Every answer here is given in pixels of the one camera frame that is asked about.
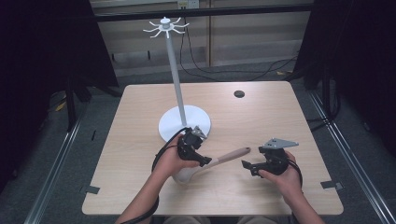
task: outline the circular base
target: circular base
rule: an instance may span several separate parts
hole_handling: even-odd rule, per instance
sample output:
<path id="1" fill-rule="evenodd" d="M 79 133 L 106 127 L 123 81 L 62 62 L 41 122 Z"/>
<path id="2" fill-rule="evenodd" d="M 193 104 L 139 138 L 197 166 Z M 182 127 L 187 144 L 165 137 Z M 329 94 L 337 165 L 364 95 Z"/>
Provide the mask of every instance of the circular base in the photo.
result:
<path id="1" fill-rule="evenodd" d="M 210 131 L 210 118 L 206 112 L 195 105 L 184 105 L 187 125 L 183 126 L 181 123 L 180 112 L 178 106 L 166 111 L 160 119 L 158 130 L 160 135 L 167 142 L 171 137 L 182 128 L 198 126 L 202 132 L 207 136 Z"/>

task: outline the gray carpet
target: gray carpet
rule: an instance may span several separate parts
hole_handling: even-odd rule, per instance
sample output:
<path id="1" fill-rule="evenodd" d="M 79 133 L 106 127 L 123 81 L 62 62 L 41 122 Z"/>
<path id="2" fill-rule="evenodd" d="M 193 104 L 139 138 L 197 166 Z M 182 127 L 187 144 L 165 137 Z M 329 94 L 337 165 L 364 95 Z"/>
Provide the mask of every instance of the gray carpet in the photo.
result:
<path id="1" fill-rule="evenodd" d="M 266 71 L 268 67 L 269 63 L 241 64 L 211 68 L 211 71 Z M 292 68 L 293 63 L 290 63 L 278 70 L 288 71 Z M 246 72 L 209 74 L 197 69 L 189 70 L 189 72 L 213 79 L 192 76 L 180 71 L 180 81 L 182 83 L 215 80 L 249 81 L 261 75 Z M 283 77 L 271 72 L 255 80 L 280 80 Z M 169 72 L 143 76 L 131 75 L 120 77 L 120 87 L 115 88 L 115 90 L 122 91 L 127 85 L 171 82 L 172 78 Z M 293 80 L 291 85 L 305 117 L 307 119 L 317 118 L 318 112 L 304 89 L 303 81 L 301 79 Z M 80 192 L 80 189 L 91 182 L 96 163 L 120 102 L 120 98 L 112 97 L 97 89 L 90 88 L 90 91 L 92 100 L 87 105 L 87 111 L 82 118 L 78 135 L 67 155 L 64 168 L 51 194 L 41 223 L 113 223 L 116 219 L 114 216 L 85 216 L 81 212 L 85 195 Z M 49 104 L 56 103 L 56 98 L 54 97 Z M 83 104 L 78 103 L 78 107 L 82 108 Z M 394 181 L 396 179 L 396 159 L 388 154 L 374 133 L 369 133 L 364 129 L 359 114 L 343 98 L 336 123 L 351 145 L 351 150 L 387 200 L 389 207 L 394 211 L 396 209 L 396 195 L 393 191 L 396 189 L 396 181 Z M 62 145 L 66 128 L 67 114 L 65 109 L 55 112 L 54 107 L 51 107 L 49 117 L 37 138 L 35 148 L 20 169 L 18 178 L 9 181 L 0 195 L 0 223 L 22 223 L 26 219 L 55 160 L 57 150 Z M 344 186 L 343 189 L 338 190 L 345 208 L 344 213 L 340 216 L 324 217 L 325 221 L 327 223 L 381 223 L 327 128 L 318 129 L 313 132 L 313 135 L 332 180 L 341 182 Z"/>

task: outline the white stand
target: white stand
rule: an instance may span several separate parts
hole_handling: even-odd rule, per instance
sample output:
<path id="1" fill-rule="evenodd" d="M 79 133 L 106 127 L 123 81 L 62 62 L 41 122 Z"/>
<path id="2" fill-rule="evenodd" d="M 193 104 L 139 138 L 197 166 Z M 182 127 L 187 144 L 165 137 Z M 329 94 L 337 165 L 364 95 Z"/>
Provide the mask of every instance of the white stand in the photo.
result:
<path id="1" fill-rule="evenodd" d="M 176 22 L 170 22 L 169 19 L 163 18 L 161 20 L 160 25 L 156 25 L 150 22 L 151 25 L 158 26 L 158 28 L 155 28 L 150 31 L 144 30 L 146 32 L 153 32 L 159 30 L 159 32 L 152 37 L 156 37 L 157 35 L 160 34 L 160 32 L 166 32 L 165 34 L 166 48 L 168 51 L 169 64 L 171 66 L 172 78 L 174 80 L 174 85 L 175 85 L 177 106 L 168 110 L 161 117 L 160 123 L 158 125 L 159 126 L 158 130 L 160 132 L 160 135 L 165 142 L 167 142 L 175 133 L 177 133 L 177 131 L 185 127 L 194 128 L 195 126 L 198 126 L 201 129 L 201 131 L 206 136 L 208 136 L 211 125 L 210 118 L 203 109 L 194 105 L 183 104 L 183 97 L 181 95 L 180 81 L 178 79 L 178 71 L 177 71 L 175 52 L 172 43 L 172 36 L 169 34 L 169 31 L 173 30 L 179 34 L 183 34 L 184 32 L 175 30 L 175 27 L 185 27 L 188 24 L 184 26 L 174 25 L 174 23 L 177 23 L 178 21 L 180 21 L 180 19 L 178 19 Z"/>
<path id="2" fill-rule="evenodd" d="M 163 140 L 168 141 L 177 131 L 184 127 L 199 126 L 201 131 L 207 136 L 210 131 L 210 118 L 206 112 L 195 105 L 184 105 L 187 125 L 183 125 L 178 113 L 178 106 L 166 111 L 160 119 L 158 129 Z"/>

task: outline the handheld controller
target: handheld controller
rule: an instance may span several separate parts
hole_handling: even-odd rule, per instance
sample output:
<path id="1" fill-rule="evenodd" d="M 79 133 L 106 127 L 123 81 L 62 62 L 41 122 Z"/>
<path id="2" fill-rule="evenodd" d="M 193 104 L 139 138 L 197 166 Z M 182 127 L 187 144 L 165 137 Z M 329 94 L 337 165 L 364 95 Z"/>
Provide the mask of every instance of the handheld controller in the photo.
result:
<path id="1" fill-rule="evenodd" d="M 290 164 L 288 155 L 283 147 L 294 146 L 298 146 L 298 143 L 273 138 L 262 147 L 259 147 L 259 151 L 264 155 L 266 162 L 252 164 L 248 161 L 242 161 L 242 166 L 250 170 L 252 176 L 260 176 L 259 170 L 265 170 L 274 175 L 281 175 L 288 169 Z"/>
<path id="2" fill-rule="evenodd" d="M 196 126 L 194 129 L 188 128 L 183 137 L 177 141 L 177 153 L 183 161 L 198 161 L 202 167 L 212 161 L 211 158 L 198 154 L 197 150 L 206 139 L 205 134 Z"/>

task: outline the round hole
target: round hole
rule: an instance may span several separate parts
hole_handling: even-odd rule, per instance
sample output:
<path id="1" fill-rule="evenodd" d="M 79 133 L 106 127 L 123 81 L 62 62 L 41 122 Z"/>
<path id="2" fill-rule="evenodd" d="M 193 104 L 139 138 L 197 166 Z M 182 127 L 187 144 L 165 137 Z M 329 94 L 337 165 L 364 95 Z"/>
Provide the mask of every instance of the round hole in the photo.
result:
<path id="1" fill-rule="evenodd" d="M 242 98 L 242 97 L 245 96 L 245 92 L 244 92 L 244 91 L 235 91 L 235 92 L 233 93 L 233 95 L 234 95 L 235 97 L 237 97 L 237 98 Z"/>

